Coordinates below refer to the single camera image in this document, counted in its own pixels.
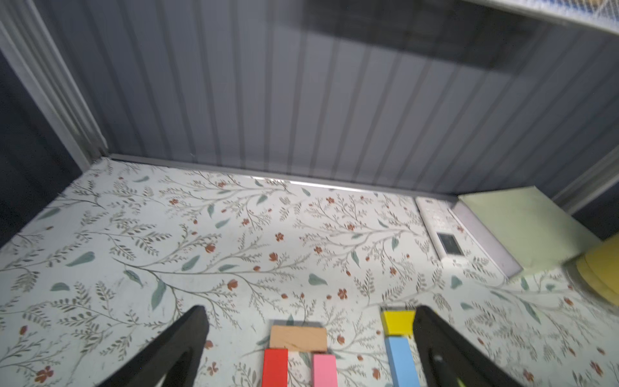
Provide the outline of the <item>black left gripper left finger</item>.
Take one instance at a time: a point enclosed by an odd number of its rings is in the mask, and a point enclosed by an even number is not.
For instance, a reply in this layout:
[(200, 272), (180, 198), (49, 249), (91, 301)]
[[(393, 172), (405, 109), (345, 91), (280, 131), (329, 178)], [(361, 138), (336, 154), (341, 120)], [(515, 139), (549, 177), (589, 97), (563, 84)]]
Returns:
[(193, 306), (102, 386), (192, 386), (209, 333), (204, 306)]

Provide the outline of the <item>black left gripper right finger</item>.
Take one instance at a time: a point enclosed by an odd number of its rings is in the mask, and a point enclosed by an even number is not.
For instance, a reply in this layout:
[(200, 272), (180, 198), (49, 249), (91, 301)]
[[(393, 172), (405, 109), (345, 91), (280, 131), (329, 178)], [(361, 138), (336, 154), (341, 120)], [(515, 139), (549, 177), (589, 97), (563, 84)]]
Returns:
[(413, 331), (427, 385), (520, 385), (428, 306), (416, 308)]

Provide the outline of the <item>light blue block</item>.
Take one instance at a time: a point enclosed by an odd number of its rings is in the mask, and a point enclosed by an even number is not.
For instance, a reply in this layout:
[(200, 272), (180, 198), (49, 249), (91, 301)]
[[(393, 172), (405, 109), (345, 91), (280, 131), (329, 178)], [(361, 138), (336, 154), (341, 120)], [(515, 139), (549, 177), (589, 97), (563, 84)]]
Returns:
[(406, 337), (385, 338), (389, 367), (395, 387), (420, 387), (414, 358)]

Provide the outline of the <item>yellow block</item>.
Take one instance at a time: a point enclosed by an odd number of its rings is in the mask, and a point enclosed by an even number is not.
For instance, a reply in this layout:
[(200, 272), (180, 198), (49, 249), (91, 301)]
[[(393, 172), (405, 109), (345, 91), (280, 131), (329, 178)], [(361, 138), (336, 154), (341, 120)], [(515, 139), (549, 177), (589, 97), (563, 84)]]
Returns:
[(390, 311), (380, 313), (381, 322), (387, 336), (411, 336), (414, 332), (416, 311)]

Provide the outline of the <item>pink block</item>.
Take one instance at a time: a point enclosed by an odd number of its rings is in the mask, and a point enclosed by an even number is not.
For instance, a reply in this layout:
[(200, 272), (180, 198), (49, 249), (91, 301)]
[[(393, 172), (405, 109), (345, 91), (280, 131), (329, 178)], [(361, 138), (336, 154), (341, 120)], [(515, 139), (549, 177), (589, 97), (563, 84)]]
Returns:
[(337, 387), (336, 358), (331, 354), (314, 354), (312, 359), (313, 387)]

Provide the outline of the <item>red block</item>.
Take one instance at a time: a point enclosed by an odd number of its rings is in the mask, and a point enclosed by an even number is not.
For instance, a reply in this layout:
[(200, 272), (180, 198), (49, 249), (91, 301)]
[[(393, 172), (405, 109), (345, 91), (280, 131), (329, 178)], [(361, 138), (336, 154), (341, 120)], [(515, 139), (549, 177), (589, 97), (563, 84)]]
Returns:
[(289, 351), (287, 349), (268, 348), (264, 350), (263, 387), (288, 386), (288, 359)]

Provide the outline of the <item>numbered wood block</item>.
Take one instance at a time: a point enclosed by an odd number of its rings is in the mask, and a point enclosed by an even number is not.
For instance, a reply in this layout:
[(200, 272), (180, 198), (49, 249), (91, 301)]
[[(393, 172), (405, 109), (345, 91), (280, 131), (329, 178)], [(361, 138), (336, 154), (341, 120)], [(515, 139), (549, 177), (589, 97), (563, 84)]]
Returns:
[(292, 352), (327, 352), (327, 329), (274, 325), (269, 336), (269, 348)]

